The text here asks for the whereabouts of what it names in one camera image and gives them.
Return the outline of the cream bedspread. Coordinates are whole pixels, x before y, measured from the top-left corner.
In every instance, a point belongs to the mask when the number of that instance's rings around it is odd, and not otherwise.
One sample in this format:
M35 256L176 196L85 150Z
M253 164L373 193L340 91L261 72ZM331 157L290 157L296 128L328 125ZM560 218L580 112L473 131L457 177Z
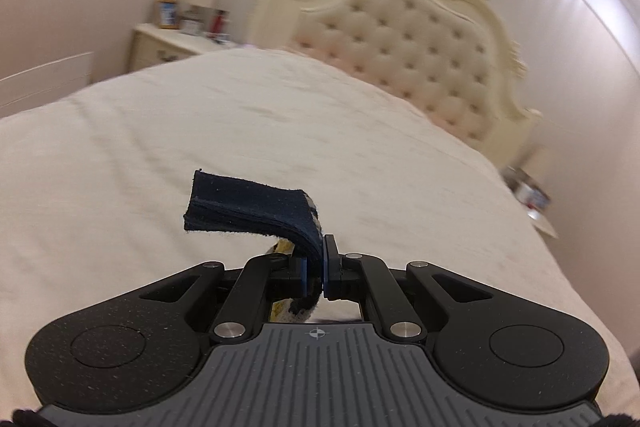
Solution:
M342 251L423 259L602 327L483 155L329 65L218 51L2 119L3 415L37 404L24 353L43 325L270 247L184 231L196 170L300 188Z

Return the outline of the navy yellow patterned knit sweater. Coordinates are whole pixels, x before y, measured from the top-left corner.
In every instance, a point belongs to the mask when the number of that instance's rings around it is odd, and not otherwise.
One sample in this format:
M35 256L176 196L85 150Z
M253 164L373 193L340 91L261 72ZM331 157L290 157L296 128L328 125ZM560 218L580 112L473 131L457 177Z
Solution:
M318 211L302 190L194 172L191 196L183 215L186 231L273 236L269 251L303 260L297 275L303 295L277 300L273 320L303 323L316 309L323 284L323 235Z

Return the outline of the cream tufted headboard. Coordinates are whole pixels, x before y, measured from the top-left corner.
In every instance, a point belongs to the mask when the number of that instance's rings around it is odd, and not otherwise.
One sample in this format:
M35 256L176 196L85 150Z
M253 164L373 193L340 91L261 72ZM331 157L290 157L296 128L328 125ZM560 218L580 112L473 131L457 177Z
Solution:
M527 68L489 0L255 0L245 40L401 98L497 168L540 118L516 101Z

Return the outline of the framed photo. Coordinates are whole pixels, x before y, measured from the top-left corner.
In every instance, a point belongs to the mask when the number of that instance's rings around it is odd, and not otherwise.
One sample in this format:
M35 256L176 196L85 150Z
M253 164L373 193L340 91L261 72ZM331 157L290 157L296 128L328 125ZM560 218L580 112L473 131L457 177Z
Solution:
M155 0L154 24L160 29L177 29L179 27L178 1Z

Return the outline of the red box on nightstand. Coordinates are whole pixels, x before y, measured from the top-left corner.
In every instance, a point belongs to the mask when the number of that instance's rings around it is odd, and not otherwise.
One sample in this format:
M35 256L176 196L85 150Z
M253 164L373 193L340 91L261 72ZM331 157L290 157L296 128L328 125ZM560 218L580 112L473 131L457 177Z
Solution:
M224 28L226 27L227 23L227 15L228 12L225 10L216 11L209 28L209 32L212 35L219 35L224 33Z

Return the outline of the cream nightstand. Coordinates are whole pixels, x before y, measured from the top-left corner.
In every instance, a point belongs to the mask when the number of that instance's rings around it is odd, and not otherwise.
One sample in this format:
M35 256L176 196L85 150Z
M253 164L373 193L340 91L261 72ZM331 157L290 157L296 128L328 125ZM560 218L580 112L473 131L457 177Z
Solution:
M541 183L522 168L512 166L504 168L501 176L536 231L544 239L557 239L558 232L546 216L551 197L544 191Z
M216 43L206 37L183 34L177 29L140 24L132 35L128 72L235 47L235 42Z

